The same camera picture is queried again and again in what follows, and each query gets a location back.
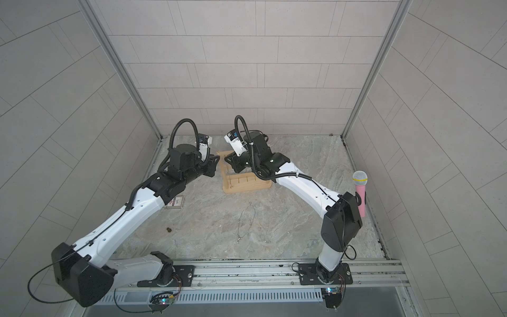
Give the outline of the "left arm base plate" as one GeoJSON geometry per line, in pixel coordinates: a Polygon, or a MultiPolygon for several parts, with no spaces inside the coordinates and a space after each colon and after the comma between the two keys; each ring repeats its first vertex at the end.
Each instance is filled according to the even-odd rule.
{"type": "Polygon", "coordinates": [[[139,281],[137,287],[190,287],[194,273],[194,265],[173,265],[153,280],[139,281]]]}

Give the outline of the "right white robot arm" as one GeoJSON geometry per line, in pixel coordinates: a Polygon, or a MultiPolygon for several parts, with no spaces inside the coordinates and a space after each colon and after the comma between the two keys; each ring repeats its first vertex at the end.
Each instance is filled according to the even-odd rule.
{"type": "Polygon", "coordinates": [[[339,194],[327,189],[299,168],[282,153],[274,153],[267,136],[250,131],[245,119],[237,115],[234,129],[224,137],[234,150],[225,161],[236,173],[249,168],[263,181],[283,186],[306,202],[321,218],[323,249],[316,260],[315,274],[324,284],[339,277],[339,267],[352,239],[363,227],[358,203],[359,194],[339,194]]]}

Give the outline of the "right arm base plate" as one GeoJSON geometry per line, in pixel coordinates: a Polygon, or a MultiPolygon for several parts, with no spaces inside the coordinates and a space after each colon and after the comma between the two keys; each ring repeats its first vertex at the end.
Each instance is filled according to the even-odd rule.
{"type": "Polygon", "coordinates": [[[292,266],[298,274],[301,285],[351,285],[353,278],[347,263],[340,263],[333,271],[323,267],[319,261],[314,264],[300,264],[295,262],[292,266]]]}

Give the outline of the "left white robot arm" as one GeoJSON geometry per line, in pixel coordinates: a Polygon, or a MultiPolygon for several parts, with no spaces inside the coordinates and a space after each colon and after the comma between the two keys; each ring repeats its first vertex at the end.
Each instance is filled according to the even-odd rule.
{"type": "Polygon", "coordinates": [[[219,157],[210,153],[207,137],[195,122],[180,120],[170,136],[168,154],[156,173],[132,190],[128,202],[91,233],[51,253],[56,283],[82,307],[99,302],[111,289],[148,282],[165,287],[181,285],[174,262],[162,252],[120,262],[110,258],[151,215],[181,194],[196,178],[213,177],[219,157]]]}

